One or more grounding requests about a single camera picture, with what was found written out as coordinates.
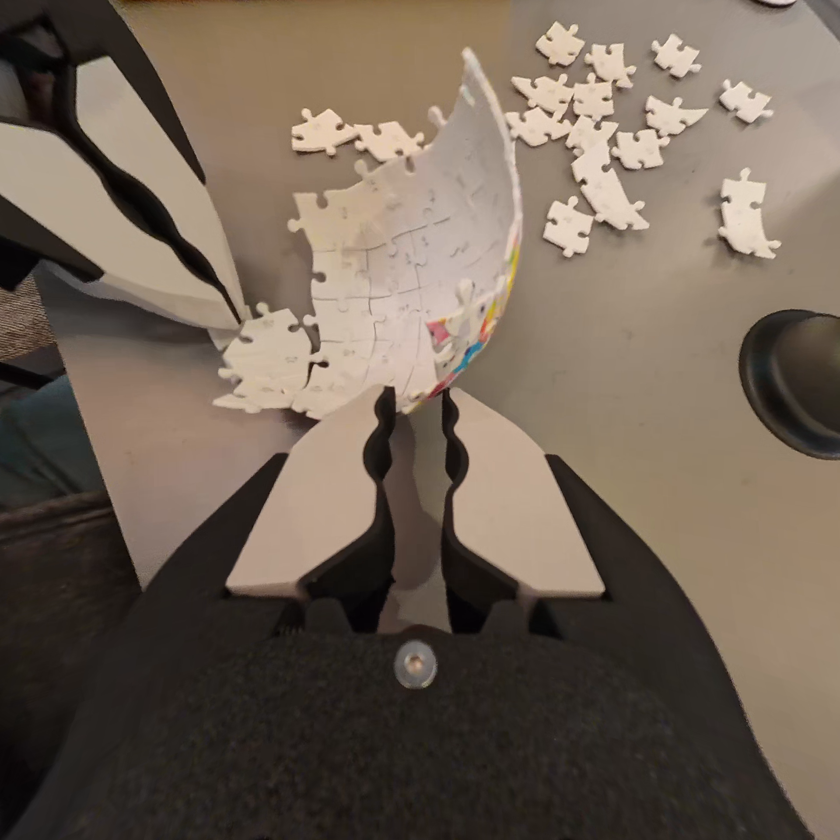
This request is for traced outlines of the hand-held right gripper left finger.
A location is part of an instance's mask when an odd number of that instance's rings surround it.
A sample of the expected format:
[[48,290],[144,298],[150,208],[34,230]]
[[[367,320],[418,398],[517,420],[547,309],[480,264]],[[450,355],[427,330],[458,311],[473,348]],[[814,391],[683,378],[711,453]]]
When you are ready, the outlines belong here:
[[292,447],[227,581],[233,595],[363,595],[392,580],[384,490],[396,395],[373,385]]

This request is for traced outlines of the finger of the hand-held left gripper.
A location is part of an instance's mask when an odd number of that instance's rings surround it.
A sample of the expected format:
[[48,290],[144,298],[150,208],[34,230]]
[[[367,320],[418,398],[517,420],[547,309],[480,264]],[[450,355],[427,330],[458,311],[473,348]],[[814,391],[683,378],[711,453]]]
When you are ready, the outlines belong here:
[[113,297],[197,327],[249,317],[214,202],[140,94],[107,56],[62,71],[62,132],[140,230]]
[[98,171],[54,131],[2,121],[1,196],[6,244],[168,319],[238,326],[226,292],[127,216]]

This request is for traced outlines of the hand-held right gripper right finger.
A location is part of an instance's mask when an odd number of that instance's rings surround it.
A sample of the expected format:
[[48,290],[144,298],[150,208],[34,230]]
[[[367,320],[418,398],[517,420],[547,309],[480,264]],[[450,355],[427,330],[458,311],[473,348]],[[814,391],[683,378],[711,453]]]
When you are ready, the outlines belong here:
[[450,478],[441,560],[461,599],[592,598],[606,588],[543,449],[459,388],[442,402]]

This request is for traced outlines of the partly built colourful puzzle ball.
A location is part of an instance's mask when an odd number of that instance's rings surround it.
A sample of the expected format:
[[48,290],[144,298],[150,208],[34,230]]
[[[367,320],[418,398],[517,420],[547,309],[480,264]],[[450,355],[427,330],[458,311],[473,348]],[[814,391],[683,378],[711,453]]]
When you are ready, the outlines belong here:
[[357,161],[359,180],[295,193],[291,233],[311,250],[313,313],[261,302],[222,352],[212,405],[321,420],[373,385],[408,415],[463,373],[508,305],[522,240],[516,153],[471,48],[451,113],[426,147]]

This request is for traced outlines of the black round puzzle stand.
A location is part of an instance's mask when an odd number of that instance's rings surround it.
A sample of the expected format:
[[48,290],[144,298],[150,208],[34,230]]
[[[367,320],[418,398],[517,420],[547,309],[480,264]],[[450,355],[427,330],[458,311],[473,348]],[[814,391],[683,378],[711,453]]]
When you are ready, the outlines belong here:
[[784,445],[815,459],[839,459],[839,317],[787,309],[746,333],[738,358],[744,395]]

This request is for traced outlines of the group of white puzzle pieces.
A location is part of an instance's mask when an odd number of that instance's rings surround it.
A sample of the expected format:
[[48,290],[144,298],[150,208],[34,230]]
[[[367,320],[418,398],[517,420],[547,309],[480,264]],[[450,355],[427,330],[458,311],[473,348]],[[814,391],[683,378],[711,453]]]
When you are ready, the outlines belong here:
[[[535,48],[551,65],[567,67],[580,54],[585,41],[576,36],[578,25],[564,27],[553,22],[541,35]],[[677,34],[671,34],[664,44],[654,41],[651,45],[654,63],[673,78],[680,79],[688,73],[697,73],[699,51],[686,45]],[[617,173],[612,168],[613,159],[620,161],[629,171],[655,168],[664,163],[661,149],[671,137],[697,123],[707,108],[686,109],[682,99],[667,103],[649,96],[645,103],[647,128],[636,133],[615,133],[615,145],[608,140],[613,134],[598,119],[613,114],[612,85],[629,89],[633,86],[635,66],[625,66],[623,44],[593,45],[584,56],[584,63],[594,72],[585,84],[576,84],[569,96],[568,89],[561,91],[566,77],[552,80],[546,77],[524,80],[519,87],[522,96],[529,98],[531,107],[525,113],[510,112],[505,115],[514,140],[525,140],[532,147],[548,139],[566,137],[566,144],[575,152],[571,164],[574,180],[594,215],[579,213],[578,203],[572,196],[566,203],[555,202],[547,215],[543,238],[563,250],[570,258],[583,254],[589,244],[589,233],[594,222],[609,224],[617,230],[645,230],[648,222],[642,217],[644,202],[629,201]],[[769,119],[774,111],[767,108],[771,96],[753,90],[744,81],[732,84],[726,79],[721,84],[718,101],[746,124],[758,119]],[[574,125],[558,120],[572,103],[578,119]],[[718,236],[729,247],[742,255],[773,259],[781,246],[780,240],[767,239],[763,230],[762,202],[766,184],[750,180],[750,168],[740,171],[739,178],[726,178],[721,185],[721,219]]]

